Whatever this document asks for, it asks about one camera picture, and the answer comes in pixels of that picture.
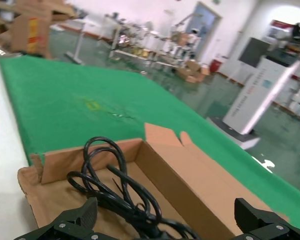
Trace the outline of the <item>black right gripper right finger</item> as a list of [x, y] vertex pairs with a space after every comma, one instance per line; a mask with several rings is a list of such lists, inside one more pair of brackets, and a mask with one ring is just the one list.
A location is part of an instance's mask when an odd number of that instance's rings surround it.
[[300, 229], [272, 211], [254, 208], [243, 198], [234, 201], [234, 219], [242, 231], [234, 240], [300, 240]]

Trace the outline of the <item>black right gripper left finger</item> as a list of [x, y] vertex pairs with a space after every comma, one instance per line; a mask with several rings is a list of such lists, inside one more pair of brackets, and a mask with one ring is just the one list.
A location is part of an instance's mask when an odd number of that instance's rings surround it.
[[18, 240], [106, 240], [107, 235], [94, 232], [98, 202], [89, 198], [83, 206], [63, 211], [50, 224], [17, 237]]

